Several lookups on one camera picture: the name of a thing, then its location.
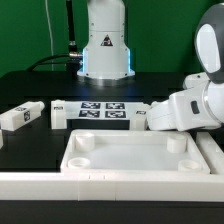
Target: table surface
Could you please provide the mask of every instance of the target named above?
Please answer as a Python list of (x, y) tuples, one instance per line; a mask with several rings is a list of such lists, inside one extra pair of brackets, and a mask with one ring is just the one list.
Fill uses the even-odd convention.
[[(27, 101), (43, 101), (42, 116), (15, 132), (3, 131), (0, 172), (60, 172), (60, 163), (74, 129), (128, 130), (129, 121), (68, 120), (67, 130), (51, 130), (50, 103), (66, 101), (164, 101), (182, 90), (181, 73), (138, 73), (136, 80), (119, 87), (98, 87), (78, 82), (67, 72), (16, 71), (0, 79), (0, 114)], [(199, 130), (191, 131), (193, 137)], [(210, 131), (223, 148), (223, 128)], [(224, 203), (195, 202), (69, 202), (0, 201), (3, 223), (218, 223)], [(35, 220), (36, 211), (40, 212)]]

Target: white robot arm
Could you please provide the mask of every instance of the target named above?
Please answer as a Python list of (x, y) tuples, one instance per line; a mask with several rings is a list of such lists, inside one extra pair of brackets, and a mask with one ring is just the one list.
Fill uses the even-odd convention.
[(130, 50), (124, 43), (125, 6), (122, 0), (88, 0), (89, 42), (83, 49), (79, 80), (116, 85), (133, 79)]
[(185, 90), (170, 95), (148, 111), (151, 130), (215, 129), (224, 123), (224, 4), (202, 17), (195, 37), (196, 52), (206, 73), (188, 76)]

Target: green wall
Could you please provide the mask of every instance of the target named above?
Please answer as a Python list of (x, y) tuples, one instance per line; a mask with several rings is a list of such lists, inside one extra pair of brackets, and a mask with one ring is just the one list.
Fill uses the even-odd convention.
[[(139, 72), (198, 72), (193, 39), (203, 13), (215, 0), (125, 0), (126, 38), (132, 67)], [(80, 47), (88, 41), (86, 0), (73, 0)], [(49, 0), (55, 54), (66, 53), (68, 34), (65, 0)], [(24, 70), (50, 52), (44, 0), (0, 1), (0, 77)], [(50, 66), (40, 69), (51, 69)]]

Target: white base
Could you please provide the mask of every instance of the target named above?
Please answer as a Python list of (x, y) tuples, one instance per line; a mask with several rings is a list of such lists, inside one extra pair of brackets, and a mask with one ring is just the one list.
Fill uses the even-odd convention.
[(85, 73), (82, 69), (77, 72), (77, 78), (81, 82), (86, 82), (88, 84), (97, 86), (119, 86), (128, 84), (130, 81), (135, 79), (135, 72), (130, 71), (128, 73), (111, 74), (110, 77), (120, 77), (120, 78), (95, 78), (96, 74)]
[[(201, 140), (202, 136), (198, 135), (197, 142)], [(194, 145), (191, 138), (188, 138), (188, 143)], [(93, 172), (86, 169), (70, 173), (0, 173), (0, 200), (224, 202), (223, 188), (223, 175), (201, 172), (164, 170)]]

